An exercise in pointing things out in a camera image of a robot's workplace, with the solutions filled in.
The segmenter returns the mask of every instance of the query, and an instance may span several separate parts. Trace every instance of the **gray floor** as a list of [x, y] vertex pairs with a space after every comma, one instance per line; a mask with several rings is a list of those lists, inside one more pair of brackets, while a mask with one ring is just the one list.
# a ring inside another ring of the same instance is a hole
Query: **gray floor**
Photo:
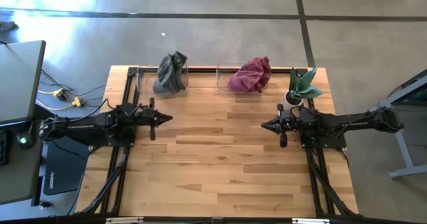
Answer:
[[[426, 0], [303, 0], [308, 15], [426, 16]], [[295, 0], [0, 0], [0, 7], [124, 13], [298, 14]], [[105, 83], [110, 65], [156, 64], [181, 51], [189, 65], [241, 63], [267, 55], [275, 66], [307, 66], [299, 21], [235, 19], [102, 19], [2, 17], [19, 28], [0, 33], [6, 42], [44, 39], [44, 70], [81, 93]], [[365, 111], [427, 68], [427, 22], [309, 21], [318, 67], [326, 67], [338, 114]], [[85, 96], [101, 97], [103, 90]], [[60, 107], [46, 96], [51, 106]], [[91, 108], [58, 114], [80, 116]], [[425, 113], [402, 113], [415, 164], [427, 164]], [[388, 171], [404, 161], [392, 135], [346, 134], [350, 171], [360, 213], [405, 221], [427, 220], [427, 175], [392, 181]], [[0, 219], [64, 215], [75, 193], [43, 197], [54, 207], [24, 201], [0, 206]]]

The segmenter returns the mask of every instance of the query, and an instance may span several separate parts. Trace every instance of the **yellow cable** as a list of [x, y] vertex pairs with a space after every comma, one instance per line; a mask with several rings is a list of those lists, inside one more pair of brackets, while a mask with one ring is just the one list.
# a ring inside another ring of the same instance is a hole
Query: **yellow cable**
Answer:
[[40, 93], [43, 93], [43, 94], [55, 94], [55, 92], [54, 91], [52, 91], [52, 92], [48, 92], [48, 91], [40, 91], [40, 90], [37, 90], [38, 92], [40, 92]]
[[66, 107], [61, 107], [61, 108], [52, 108], [52, 107], [48, 107], [48, 106], [46, 106], [44, 103], [42, 103], [41, 101], [39, 101], [38, 99], [36, 99], [35, 100], [36, 102], [38, 102], [41, 106], [43, 106], [44, 108], [46, 108], [46, 109], [48, 109], [48, 110], [51, 110], [51, 111], [61, 111], [61, 110], [65, 110], [65, 109], [68, 109], [68, 108], [70, 108], [70, 107], [72, 107], [73, 105], [69, 105], [69, 106], [66, 106]]

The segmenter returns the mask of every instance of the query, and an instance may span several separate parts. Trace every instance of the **wood grain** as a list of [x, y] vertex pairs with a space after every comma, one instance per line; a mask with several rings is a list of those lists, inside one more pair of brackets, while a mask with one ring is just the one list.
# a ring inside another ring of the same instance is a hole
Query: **wood grain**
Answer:
[[[127, 69], [111, 67], [105, 97], [112, 105], [121, 103]], [[144, 77], [150, 85], [155, 74]], [[278, 137], [260, 127], [277, 115], [276, 103], [288, 83], [288, 75], [273, 74], [261, 95], [234, 94], [217, 88], [215, 73], [190, 73], [187, 90], [177, 95], [156, 96], [146, 86], [139, 102], [155, 97], [156, 108], [173, 120], [156, 130], [155, 141], [149, 140], [148, 128], [138, 129], [120, 215], [314, 217], [299, 137], [288, 133], [289, 144], [281, 149]], [[325, 69], [318, 69], [313, 84], [330, 91]], [[315, 105], [321, 112], [335, 113], [330, 93], [316, 98]], [[77, 210], [104, 184], [110, 155], [111, 148], [102, 147], [89, 157]], [[325, 156], [331, 185], [357, 212], [346, 160], [335, 150], [325, 150]]]

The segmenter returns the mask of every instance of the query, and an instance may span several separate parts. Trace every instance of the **white pot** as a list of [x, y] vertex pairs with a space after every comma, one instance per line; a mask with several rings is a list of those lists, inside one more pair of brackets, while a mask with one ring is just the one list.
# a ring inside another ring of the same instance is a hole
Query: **white pot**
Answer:
[[285, 95], [283, 96], [283, 108], [284, 108], [285, 110], [289, 110], [289, 109], [291, 109], [292, 107], [297, 107], [297, 106], [299, 106], [299, 105], [302, 105], [302, 99], [301, 99], [301, 102], [300, 102], [300, 103], [298, 103], [297, 105], [292, 105], [291, 103], [289, 103], [289, 102], [288, 102], [288, 100], [286, 100], [286, 94], [288, 94], [288, 92], [287, 92], [287, 93], [285, 93]]

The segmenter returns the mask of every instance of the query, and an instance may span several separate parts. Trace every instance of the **keyboard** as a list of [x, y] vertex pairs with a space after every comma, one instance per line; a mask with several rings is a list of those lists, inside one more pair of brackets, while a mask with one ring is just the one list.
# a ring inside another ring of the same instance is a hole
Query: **keyboard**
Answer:
[[0, 165], [7, 164], [6, 132], [0, 131]]

